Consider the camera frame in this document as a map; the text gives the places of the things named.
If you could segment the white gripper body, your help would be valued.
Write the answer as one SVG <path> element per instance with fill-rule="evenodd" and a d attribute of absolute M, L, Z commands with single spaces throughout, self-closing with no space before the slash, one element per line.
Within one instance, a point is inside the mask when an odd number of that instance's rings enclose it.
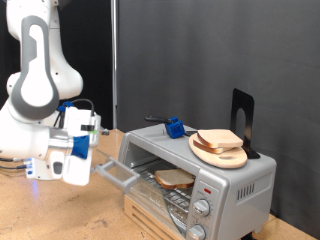
<path fill-rule="evenodd" d="M 92 149 L 90 136 L 85 128 L 90 124 L 91 112 L 76 107 L 66 109 L 65 128 L 74 141 L 71 155 L 67 156 L 63 168 L 66 183 L 85 186 L 90 180 Z"/>

